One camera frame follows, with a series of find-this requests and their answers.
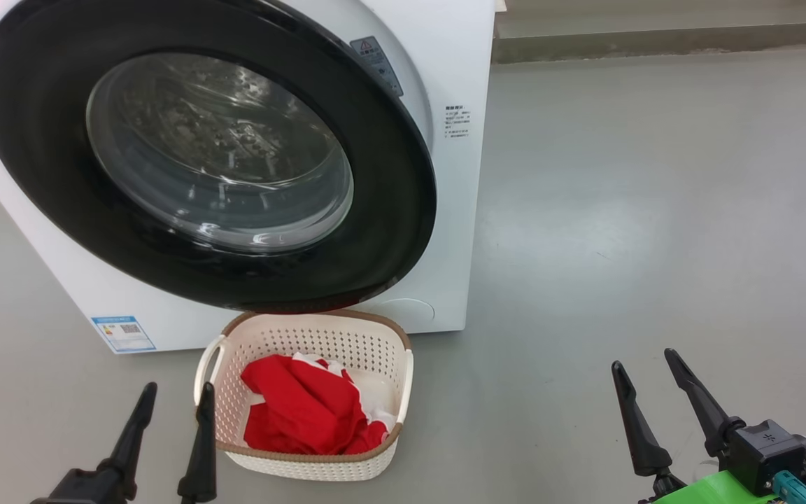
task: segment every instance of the floor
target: floor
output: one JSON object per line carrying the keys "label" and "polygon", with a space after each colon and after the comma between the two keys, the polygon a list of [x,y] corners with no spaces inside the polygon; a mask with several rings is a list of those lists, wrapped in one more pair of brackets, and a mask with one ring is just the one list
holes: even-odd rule
{"label": "floor", "polygon": [[[707,473],[662,359],[806,434],[806,51],[497,68],[468,328],[413,338],[397,455],[362,484],[218,457],[218,502],[635,502],[620,358],[674,472]],[[112,355],[0,207],[0,502],[113,446],[160,383],[137,502],[176,502],[196,352]]]}

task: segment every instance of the washing machine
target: washing machine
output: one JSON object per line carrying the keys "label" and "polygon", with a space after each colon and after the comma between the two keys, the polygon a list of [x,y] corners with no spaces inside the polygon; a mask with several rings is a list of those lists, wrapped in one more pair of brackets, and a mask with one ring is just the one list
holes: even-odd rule
{"label": "washing machine", "polygon": [[0,202],[118,354],[240,310],[462,329],[493,12],[0,0]]}

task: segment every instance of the white plastic basket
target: white plastic basket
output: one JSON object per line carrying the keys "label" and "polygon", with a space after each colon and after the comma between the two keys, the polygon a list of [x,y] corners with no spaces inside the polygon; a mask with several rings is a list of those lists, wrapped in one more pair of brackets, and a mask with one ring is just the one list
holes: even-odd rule
{"label": "white plastic basket", "polygon": [[[353,370],[369,371],[387,380],[395,396],[390,412],[397,415],[397,423],[381,446],[358,455],[335,456],[274,453],[247,446],[244,428],[255,399],[240,378],[242,371],[257,358],[296,351],[339,361],[351,374]],[[268,475],[328,482],[368,480],[387,468],[397,449],[412,389],[412,350],[399,325],[383,316],[352,310],[290,316],[244,313],[201,355],[195,374],[195,405],[217,352],[208,378],[215,389],[217,448],[238,465]]]}

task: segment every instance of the brown basket rim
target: brown basket rim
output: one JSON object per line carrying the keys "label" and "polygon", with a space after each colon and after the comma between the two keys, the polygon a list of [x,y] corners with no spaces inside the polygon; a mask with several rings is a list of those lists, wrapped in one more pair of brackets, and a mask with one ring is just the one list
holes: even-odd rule
{"label": "brown basket rim", "polygon": [[[226,338],[232,335],[232,331],[237,328],[237,326],[241,325],[242,322],[246,321],[247,319],[253,318],[254,316],[259,315],[267,315],[263,313],[256,313],[252,311],[247,311],[242,313],[241,315],[234,318],[231,322],[226,325],[226,328],[223,329],[223,335]],[[409,343],[409,335],[400,327],[396,322],[390,320],[389,318],[385,318],[384,316],[374,315],[372,313],[364,313],[361,311],[355,311],[352,309],[336,309],[333,311],[328,311],[325,313],[316,313],[316,314],[308,314],[308,315],[329,315],[329,316],[345,316],[349,319],[362,319],[362,320],[370,320],[371,322],[381,323],[381,325],[387,326],[388,328],[393,329],[394,333],[397,336],[400,336],[400,341],[403,343],[403,348],[406,350],[412,350],[412,347]],[[268,459],[268,460],[278,460],[281,462],[300,462],[300,463],[357,463],[357,462],[365,462],[369,459],[374,459],[374,457],[380,456],[382,453],[387,451],[391,445],[393,445],[397,438],[400,436],[400,431],[403,429],[403,424],[397,422],[394,425],[394,428],[391,428],[390,433],[383,443],[378,444],[377,447],[364,452],[358,453],[355,455],[300,455],[300,454],[292,454],[292,453],[278,453],[272,451],[265,451],[265,450],[256,450],[252,449],[252,447],[240,447],[237,444],[226,443],[223,441],[217,441],[217,448],[223,451],[234,453],[237,455],[244,455],[244,456],[253,456],[257,459]]]}

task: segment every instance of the laundry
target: laundry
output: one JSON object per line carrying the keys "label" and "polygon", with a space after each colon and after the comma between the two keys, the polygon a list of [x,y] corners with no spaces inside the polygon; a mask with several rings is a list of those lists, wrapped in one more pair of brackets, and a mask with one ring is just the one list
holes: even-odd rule
{"label": "laundry", "polygon": [[335,360],[295,353],[259,358],[241,379],[263,402],[250,406],[244,441],[252,449],[353,455],[380,445],[396,419],[360,390]]}

